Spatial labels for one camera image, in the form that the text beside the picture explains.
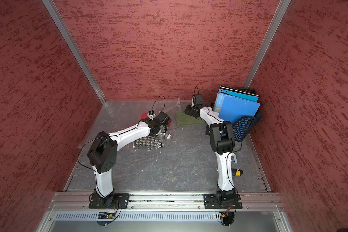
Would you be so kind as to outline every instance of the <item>blue file folder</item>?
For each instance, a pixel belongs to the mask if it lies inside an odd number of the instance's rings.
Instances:
[[[218,93],[214,105],[214,113],[225,121],[234,123],[242,116],[254,117],[260,103]]]

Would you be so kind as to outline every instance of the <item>black mounting plate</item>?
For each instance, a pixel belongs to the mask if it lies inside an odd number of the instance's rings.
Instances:
[[[231,209],[242,209],[242,202],[239,194],[236,194],[237,200],[231,202]],[[220,206],[215,194],[205,193],[204,194],[204,205],[205,209],[228,209],[229,203],[226,206]]]
[[[119,201],[119,209],[126,209],[129,203],[129,193],[115,193],[113,196],[113,200],[115,201],[115,205],[117,205],[117,201]],[[93,194],[92,198],[90,199],[89,203],[89,209],[110,209],[106,208],[101,204],[98,200],[98,198]]]

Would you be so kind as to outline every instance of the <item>blue plastic basket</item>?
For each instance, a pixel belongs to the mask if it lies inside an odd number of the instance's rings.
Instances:
[[[242,142],[249,131],[255,126],[260,120],[259,111],[255,115],[256,117],[243,116],[239,118],[236,122],[232,123],[233,127],[233,136],[235,141]],[[210,135],[210,127],[206,125],[206,135]]]

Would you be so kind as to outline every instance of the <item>houndstooth fabric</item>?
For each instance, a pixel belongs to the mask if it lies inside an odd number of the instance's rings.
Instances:
[[[157,136],[156,138],[143,137],[134,141],[134,149],[140,148],[161,148],[164,146],[164,137]]]

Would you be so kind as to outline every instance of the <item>blue folder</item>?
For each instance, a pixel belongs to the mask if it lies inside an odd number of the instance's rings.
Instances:
[[[214,113],[225,121],[236,122],[242,116],[254,117],[260,103],[218,93]]]
[[[251,101],[255,101],[255,102],[259,98],[259,95],[246,93],[244,91],[237,90],[237,89],[234,89],[234,88],[231,88],[231,87],[226,87],[226,86],[223,86],[223,85],[220,86],[219,93],[224,93],[224,94],[236,96],[236,97],[239,97],[239,98],[243,98],[243,99],[251,100]]]

